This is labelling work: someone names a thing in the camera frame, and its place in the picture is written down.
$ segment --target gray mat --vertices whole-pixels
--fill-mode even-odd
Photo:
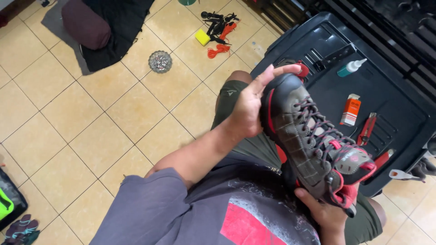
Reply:
[[[62,23],[61,9],[68,2],[68,0],[58,0],[58,2],[46,13],[44,19],[42,19],[41,24],[43,24],[47,29],[49,29],[58,38],[64,41],[68,46],[70,46],[76,55],[76,59],[79,63],[79,67],[82,70],[83,75],[92,74],[86,66],[86,61],[82,57],[80,52],[80,45],[76,42],[64,29]]]

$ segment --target leg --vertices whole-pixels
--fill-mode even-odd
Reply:
[[[239,93],[251,82],[251,75],[245,71],[234,71],[230,75],[218,95],[212,128],[215,128],[232,113]],[[281,161],[276,144],[264,133],[260,133],[253,138],[245,138],[233,151],[262,159],[269,167],[280,169]]]
[[[345,223],[345,244],[359,245],[376,238],[383,232],[386,214],[376,201],[357,195],[357,213]]]

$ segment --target glue bottle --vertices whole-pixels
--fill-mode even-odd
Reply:
[[[359,67],[362,66],[363,62],[365,62],[367,59],[363,59],[360,61],[351,61],[348,64],[344,65],[343,67],[341,67],[339,69],[339,71],[337,71],[337,75],[340,77],[344,77],[346,75],[350,75],[351,73],[357,71],[357,69],[359,69]]]

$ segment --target orange box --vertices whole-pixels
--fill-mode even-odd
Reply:
[[[344,113],[342,114],[342,119],[339,124],[345,124],[347,126],[354,126],[357,119],[357,114],[359,113],[360,96],[355,94],[350,94],[345,104]]]

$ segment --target tiled floor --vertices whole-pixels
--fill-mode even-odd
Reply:
[[[234,70],[250,72],[281,34],[243,0],[198,2],[155,0],[122,62],[89,76],[41,25],[47,8],[33,3],[0,29],[0,154],[27,213],[40,221],[36,245],[87,245],[123,175],[145,175],[207,132],[224,80]],[[230,56],[209,59],[216,44],[195,40],[206,30],[204,10],[241,18],[228,35]],[[156,50],[171,53],[166,74],[150,72]],[[375,199],[389,221],[368,245],[436,245],[436,179],[393,181]]]

